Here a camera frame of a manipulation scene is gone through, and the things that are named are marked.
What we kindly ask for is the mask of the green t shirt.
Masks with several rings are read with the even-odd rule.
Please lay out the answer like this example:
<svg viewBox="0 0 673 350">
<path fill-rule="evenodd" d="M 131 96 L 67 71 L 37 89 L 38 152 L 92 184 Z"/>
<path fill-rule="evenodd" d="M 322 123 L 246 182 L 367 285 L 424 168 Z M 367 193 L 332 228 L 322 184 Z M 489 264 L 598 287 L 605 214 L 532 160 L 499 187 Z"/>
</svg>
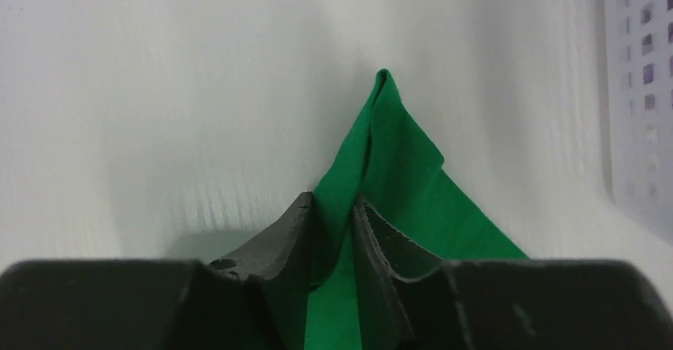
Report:
<svg viewBox="0 0 673 350">
<path fill-rule="evenodd" d="M 358 349 L 360 327 L 349 214 L 358 196 L 441 258 L 522 259 L 525 254 L 443 170 L 444 157 L 380 70 L 333 164 L 313 190 L 305 346 Z"/>
</svg>

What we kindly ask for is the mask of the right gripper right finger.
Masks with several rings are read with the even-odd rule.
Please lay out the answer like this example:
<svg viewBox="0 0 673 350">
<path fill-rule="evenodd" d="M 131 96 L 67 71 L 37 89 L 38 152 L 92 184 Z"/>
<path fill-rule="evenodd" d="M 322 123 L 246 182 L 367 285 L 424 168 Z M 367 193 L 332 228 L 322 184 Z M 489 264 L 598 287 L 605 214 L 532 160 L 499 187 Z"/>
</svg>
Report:
<svg viewBox="0 0 673 350">
<path fill-rule="evenodd" d="M 365 349 L 669 349 L 654 286 L 616 260 L 443 260 L 364 198 L 352 253 Z"/>
</svg>

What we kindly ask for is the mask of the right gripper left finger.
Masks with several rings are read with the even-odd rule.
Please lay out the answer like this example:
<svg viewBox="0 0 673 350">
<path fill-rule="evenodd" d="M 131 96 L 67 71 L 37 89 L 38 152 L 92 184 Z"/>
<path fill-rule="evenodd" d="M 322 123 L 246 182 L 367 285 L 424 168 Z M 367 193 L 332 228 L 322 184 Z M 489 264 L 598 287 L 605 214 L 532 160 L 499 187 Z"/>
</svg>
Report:
<svg viewBox="0 0 673 350">
<path fill-rule="evenodd" d="M 1 277 L 4 349 L 301 349 L 312 195 L 199 260 L 30 260 Z"/>
</svg>

